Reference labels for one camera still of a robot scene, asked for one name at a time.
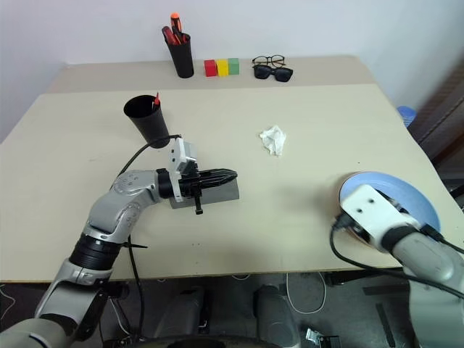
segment black pen holder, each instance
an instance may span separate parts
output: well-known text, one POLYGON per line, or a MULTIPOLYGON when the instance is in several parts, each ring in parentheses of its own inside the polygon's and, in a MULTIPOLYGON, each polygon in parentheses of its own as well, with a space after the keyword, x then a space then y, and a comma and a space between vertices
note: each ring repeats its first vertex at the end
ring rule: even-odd
MULTIPOLYGON (((161 104, 154 104, 154 96, 136 96, 124 105, 124 113, 138 128, 147 143, 169 136, 161 104)), ((169 139, 155 142, 152 147, 161 149, 169 144, 169 139)))
POLYGON ((191 58, 190 35, 185 34, 187 42, 180 45, 171 45, 166 42, 175 71, 179 78, 191 78, 194 75, 194 62, 191 58))

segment black cylinder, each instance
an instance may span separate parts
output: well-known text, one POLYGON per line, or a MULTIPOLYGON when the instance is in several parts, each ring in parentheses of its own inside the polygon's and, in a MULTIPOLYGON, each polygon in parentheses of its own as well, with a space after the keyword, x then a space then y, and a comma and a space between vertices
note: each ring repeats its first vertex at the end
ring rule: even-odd
POLYGON ((81 234, 70 261, 90 270, 110 270, 122 246, 81 234))
MULTIPOLYGON (((138 128, 147 143, 169 136, 161 104, 154 103, 154 96, 136 96, 125 103, 124 113, 138 128)), ((152 147, 160 149, 169 144, 169 139, 156 141, 152 147)))
POLYGON ((185 34, 187 42, 180 45, 167 44, 175 71, 179 78, 190 78, 194 75, 194 62, 191 58, 190 36, 185 34))

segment white wall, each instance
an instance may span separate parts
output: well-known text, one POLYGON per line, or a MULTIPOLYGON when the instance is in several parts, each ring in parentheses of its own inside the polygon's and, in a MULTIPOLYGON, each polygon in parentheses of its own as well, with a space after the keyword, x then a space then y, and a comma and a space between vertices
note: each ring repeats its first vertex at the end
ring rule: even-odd
POLYGON ((194 56, 355 54, 419 107, 464 55, 463 0, 1 0, 0 141, 65 64, 169 59, 178 11, 194 56))

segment sunglasses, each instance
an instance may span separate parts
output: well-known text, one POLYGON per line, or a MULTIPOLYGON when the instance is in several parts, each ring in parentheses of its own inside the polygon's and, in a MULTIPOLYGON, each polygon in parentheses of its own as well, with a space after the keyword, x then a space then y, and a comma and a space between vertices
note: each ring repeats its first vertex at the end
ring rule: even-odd
POLYGON ((254 76, 260 80, 264 80, 269 75, 274 75, 279 82, 287 82, 293 75, 293 70, 283 67, 285 65, 285 57, 280 54, 265 57, 258 56, 252 60, 254 76))

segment crumpled tissue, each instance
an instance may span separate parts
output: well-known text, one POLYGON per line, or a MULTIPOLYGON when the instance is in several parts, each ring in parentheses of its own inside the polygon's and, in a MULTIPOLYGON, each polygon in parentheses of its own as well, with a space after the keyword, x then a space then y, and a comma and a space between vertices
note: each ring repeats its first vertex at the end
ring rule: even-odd
POLYGON ((285 142, 287 135, 278 127, 274 125, 268 130, 264 130, 260 134, 264 147, 269 150, 270 154, 275 156, 281 156, 283 150, 283 143, 285 142))

